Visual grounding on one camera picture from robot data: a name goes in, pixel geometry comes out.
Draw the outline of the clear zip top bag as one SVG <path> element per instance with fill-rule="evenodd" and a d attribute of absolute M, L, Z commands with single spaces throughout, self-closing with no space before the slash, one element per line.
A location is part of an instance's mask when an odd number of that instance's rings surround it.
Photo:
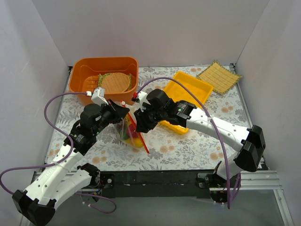
<path fill-rule="evenodd" d="M 114 124 L 117 137 L 121 142 L 131 145 L 134 149 L 144 149 L 146 153 L 149 154 L 150 152 L 146 145 L 144 135 L 136 131 L 135 108 L 131 105 L 127 105 L 125 101 L 117 102 L 116 104 L 129 109 L 125 118 L 117 124 Z"/>

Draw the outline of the orange green fake mango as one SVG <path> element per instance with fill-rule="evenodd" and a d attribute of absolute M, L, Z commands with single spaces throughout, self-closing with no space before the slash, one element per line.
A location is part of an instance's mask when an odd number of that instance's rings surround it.
<path fill-rule="evenodd" d="M 127 131 L 128 131 L 128 126 L 126 126 L 126 129 L 123 132 L 119 133 L 121 140 L 128 140 L 130 138 Z"/>

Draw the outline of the red fake apple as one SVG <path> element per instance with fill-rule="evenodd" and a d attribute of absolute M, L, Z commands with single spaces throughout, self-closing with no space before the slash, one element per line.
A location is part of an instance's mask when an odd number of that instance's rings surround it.
<path fill-rule="evenodd" d="M 135 130 L 130 130 L 129 135 L 132 138 L 138 138 L 139 137 L 139 134 Z"/>

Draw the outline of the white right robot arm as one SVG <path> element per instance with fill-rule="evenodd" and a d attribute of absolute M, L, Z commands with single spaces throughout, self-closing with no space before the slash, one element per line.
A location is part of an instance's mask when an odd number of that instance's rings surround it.
<path fill-rule="evenodd" d="M 149 94 L 137 95 L 140 108 L 135 111 L 137 127 L 141 133 L 148 133 L 161 121 L 193 129 L 223 142 L 236 151 L 227 160 L 219 163 L 213 173 L 213 183 L 226 186 L 230 178 L 242 171 L 256 172 L 266 144 L 262 128 L 251 128 L 231 124 L 216 117 L 208 117 L 205 111 L 194 104 L 181 100 L 174 102 L 167 94 L 155 89 Z"/>

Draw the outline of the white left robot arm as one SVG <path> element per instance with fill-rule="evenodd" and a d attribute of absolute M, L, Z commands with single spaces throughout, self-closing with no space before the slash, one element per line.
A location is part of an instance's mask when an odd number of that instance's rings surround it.
<path fill-rule="evenodd" d="M 23 191 L 16 190 L 12 195 L 17 210 L 34 225 L 45 226 L 56 209 L 78 190 L 99 187 L 101 172 L 90 163 L 78 166 L 66 181 L 63 178 L 96 143 L 100 132 L 110 124 L 122 122 L 129 113 L 130 108 L 111 100 L 86 105 L 49 167 Z"/>

